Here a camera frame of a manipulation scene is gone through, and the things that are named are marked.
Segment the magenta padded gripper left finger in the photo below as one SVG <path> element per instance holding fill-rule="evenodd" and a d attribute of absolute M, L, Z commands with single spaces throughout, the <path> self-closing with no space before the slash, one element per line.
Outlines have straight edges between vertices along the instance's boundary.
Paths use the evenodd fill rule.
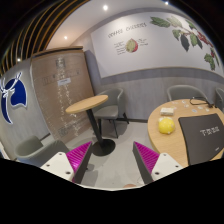
<path fill-rule="evenodd" d="M 86 172 L 91 154 L 92 142 L 89 141 L 68 153 L 56 153 L 41 168 L 65 180 L 80 184 Z"/>

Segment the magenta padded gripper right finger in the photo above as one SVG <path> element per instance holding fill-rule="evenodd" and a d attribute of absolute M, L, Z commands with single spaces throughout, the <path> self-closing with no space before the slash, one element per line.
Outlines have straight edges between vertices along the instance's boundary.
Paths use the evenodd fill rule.
<path fill-rule="evenodd" d="M 145 185 L 182 169 L 168 153 L 157 153 L 139 142 L 133 143 L 133 154 Z"/>

